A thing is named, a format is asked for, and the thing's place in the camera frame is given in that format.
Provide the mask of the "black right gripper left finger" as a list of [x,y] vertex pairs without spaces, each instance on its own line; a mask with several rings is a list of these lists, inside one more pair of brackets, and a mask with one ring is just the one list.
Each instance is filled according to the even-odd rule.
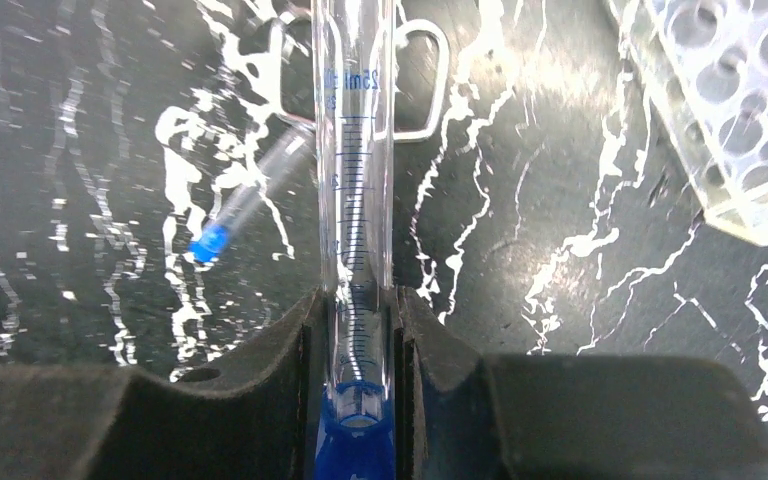
[[322,298],[176,382],[0,365],[0,479],[308,479]]

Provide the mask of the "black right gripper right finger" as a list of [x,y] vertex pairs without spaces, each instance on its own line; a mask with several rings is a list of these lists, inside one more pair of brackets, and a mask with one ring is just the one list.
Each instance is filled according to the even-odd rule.
[[394,294],[400,479],[768,479],[768,433],[721,364],[480,353]]

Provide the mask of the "blue base graduated cylinder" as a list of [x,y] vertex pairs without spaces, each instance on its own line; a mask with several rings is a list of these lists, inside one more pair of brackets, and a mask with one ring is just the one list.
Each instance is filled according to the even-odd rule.
[[[390,1],[316,1],[314,73],[335,58],[369,69],[362,55],[378,40],[382,72],[394,72]],[[394,92],[370,100],[345,92],[328,107],[315,78],[322,290],[328,354],[318,479],[391,479],[395,475],[392,401],[392,170]]]

